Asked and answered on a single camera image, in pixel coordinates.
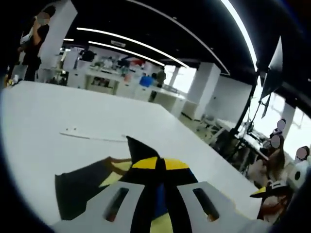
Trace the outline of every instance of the black shirt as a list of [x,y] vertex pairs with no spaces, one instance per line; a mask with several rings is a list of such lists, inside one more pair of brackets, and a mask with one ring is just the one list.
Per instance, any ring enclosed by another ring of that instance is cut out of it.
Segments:
[[[23,36],[25,36],[29,33],[29,31],[31,30],[31,28],[34,24],[34,21],[35,21],[35,19],[33,19],[32,22],[28,25],[28,27],[26,28],[26,30],[23,33]],[[45,41],[45,38],[47,37],[49,29],[50,29],[49,25],[44,25],[44,26],[41,26],[37,30],[38,35],[41,38],[41,41],[37,45],[34,45],[34,36],[30,37],[29,44],[25,49],[26,54],[24,57],[23,64],[28,65],[29,63],[32,63],[33,61],[36,60],[36,58],[38,57],[38,53],[39,53],[39,50],[41,48],[41,45],[43,44],[43,42]]]

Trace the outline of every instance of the long hair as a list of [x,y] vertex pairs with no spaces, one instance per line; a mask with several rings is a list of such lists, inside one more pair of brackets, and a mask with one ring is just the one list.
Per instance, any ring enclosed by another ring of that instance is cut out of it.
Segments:
[[280,138],[280,145],[277,150],[269,157],[268,171],[271,172],[274,177],[279,180],[280,175],[285,166],[285,154],[284,154],[284,137],[278,135]]

